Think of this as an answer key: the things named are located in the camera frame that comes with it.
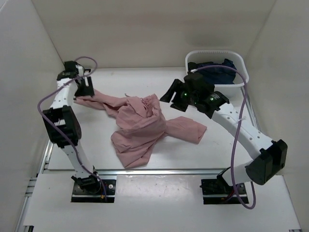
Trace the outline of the pink trousers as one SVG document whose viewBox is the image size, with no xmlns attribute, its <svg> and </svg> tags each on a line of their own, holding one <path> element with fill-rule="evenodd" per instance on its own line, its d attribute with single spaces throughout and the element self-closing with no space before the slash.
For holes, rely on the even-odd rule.
<svg viewBox="0 0 309 232">
<path fill-rule="evenodd" d="M 97 90 L 94 96 L 76 97 L 76 104 L 104 110 L 115 118 L 118 126 L 111 142 L 124 168 L 148 164 L 155 144 L 166 136 L 199 144 L 207 127 L 187 117 L 166 120 L 155 94 L 140 98 L 105 95 Z"/>
</svg>

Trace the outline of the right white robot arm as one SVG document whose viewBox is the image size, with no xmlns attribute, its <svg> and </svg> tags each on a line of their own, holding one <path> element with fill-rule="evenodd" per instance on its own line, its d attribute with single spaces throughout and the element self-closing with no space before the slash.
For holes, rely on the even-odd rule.
<svg viewBox="0 0 309 232">
<path fill-rule="evenodd" d="M 194 106 L 226 129 L 250 155 L 251 161 L 231 165 L 217 176 L 220 192 L 228 193 L 234 185 L 246 182 L 264 185 L 285 167 L 286 142 L 271 139 L 241 118 L 229 99 L 216 91 L 214 85 L 206 83 L 202 75 L 191 73 L 183 81 L 175 79 L 160 101 L 170 102 L 172 108 L 183 112 L 189 105 Z"/>
</svg>

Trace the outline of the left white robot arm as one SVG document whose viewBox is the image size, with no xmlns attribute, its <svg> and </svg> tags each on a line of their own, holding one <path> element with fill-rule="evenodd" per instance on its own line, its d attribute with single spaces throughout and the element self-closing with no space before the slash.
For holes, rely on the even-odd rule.
<svg viewBox="0 0 309 232">
<path fill-rule="evenodd" d="M 82 130 L 72 109 L 77 97 L 95 95 L 91 77 L 85 77 L 91 70 L 76 61 L 64 62 L 64 68 L 56 79 L 57 93 L 52 105 L 40 112 L 50 141 L 67 155 L 75 170 L 71 177 L 75 184 L 90 194 L 98 194 L 101 181 L 81 146 Z"/>
</svg>

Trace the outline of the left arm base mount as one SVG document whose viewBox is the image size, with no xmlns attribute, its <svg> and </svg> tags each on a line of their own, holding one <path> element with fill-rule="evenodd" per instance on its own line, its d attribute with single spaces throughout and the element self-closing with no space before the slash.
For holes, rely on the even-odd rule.
<svg viewBox="0 0 309 232">
<path fill-rule="evenodd" d="M 77 178 L 72 188 L 72 203 L 114 203 L 116 192 L 116 177 L 107 177 L 101 181 L 90 175 L 88 178 Z"/>
</svg>

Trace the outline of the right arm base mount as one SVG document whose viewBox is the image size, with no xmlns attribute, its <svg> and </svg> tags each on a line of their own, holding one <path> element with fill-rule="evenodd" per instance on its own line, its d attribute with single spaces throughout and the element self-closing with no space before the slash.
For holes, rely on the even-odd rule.
<svg viewBox="0 0 309 232">
<path fill-rule="evenodd" d="M 240 204 L 233 187 L 223 186 L 217 179 L 201 179 L 204 205 Z"/>
</svg>

